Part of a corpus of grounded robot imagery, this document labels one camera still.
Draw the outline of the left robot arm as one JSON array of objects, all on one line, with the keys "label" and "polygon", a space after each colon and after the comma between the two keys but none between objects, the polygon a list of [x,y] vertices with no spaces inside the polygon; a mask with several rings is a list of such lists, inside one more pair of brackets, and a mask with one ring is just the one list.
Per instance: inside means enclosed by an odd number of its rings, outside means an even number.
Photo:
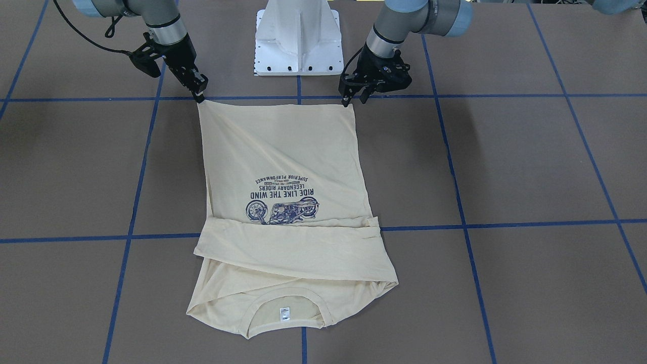
[{"label": "left robot arm", "polygon": [[365,104],[375,92],[403,90],[411,84],[410,66],[400,46],[408,34],[458,37],[472,22],[470,1],[385,1],[363,48],[354,55],[354,72],[343,71],[338,91],[344,107],[359,95]]}]

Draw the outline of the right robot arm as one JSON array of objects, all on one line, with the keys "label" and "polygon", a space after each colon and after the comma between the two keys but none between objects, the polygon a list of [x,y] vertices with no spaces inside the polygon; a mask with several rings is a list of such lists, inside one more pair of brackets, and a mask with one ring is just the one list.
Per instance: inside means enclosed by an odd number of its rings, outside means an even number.
[{"label": "right robot arm", "polygon": [[174,1],[74,1],[74,6],[83,14],[93,18],[112,18],[105,37],[112,37],[115,26],[121,18],[141,16],[148,27],[143,34],[144,44],[134,51],[105,48],[88,38],[72,25],[58,2],[56,9],[65,22],[88,43],[109,51],[127,55],[134,67],[150,77],[160,77],[156,60],[164,58],[172,74],[185,86],[197,103],[204,101],[203,92],[208,77],[196,66],[196,50],[191,37]]}]

